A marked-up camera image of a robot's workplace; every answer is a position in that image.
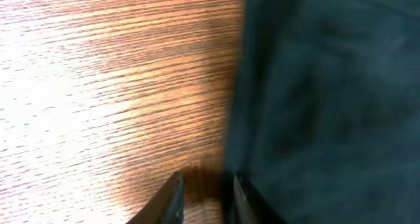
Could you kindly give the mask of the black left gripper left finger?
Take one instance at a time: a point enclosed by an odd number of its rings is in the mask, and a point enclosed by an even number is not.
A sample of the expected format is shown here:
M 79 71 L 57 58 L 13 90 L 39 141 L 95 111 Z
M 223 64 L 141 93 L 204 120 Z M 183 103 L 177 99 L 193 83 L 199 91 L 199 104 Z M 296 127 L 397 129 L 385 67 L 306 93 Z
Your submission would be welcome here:
M 183 224 L 184 179 L 174 172 L 127 224 Z

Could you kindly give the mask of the black shorts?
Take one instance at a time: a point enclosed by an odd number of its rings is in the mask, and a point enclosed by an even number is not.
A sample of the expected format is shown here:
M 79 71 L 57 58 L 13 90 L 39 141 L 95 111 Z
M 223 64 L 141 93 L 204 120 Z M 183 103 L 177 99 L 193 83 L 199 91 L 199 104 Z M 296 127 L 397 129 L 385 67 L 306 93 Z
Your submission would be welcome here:
M 261 223 L 419 222 L 419 0 L 245 0 L 224 154 Z

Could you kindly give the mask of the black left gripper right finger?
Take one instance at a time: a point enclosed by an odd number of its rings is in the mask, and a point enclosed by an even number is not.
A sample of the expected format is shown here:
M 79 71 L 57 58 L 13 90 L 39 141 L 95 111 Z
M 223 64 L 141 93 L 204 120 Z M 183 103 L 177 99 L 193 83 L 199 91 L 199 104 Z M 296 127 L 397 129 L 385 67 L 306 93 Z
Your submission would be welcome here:
M 241 173 L 223 175 L 221 204 L 225 224 L 285 224 L 285 220 Z

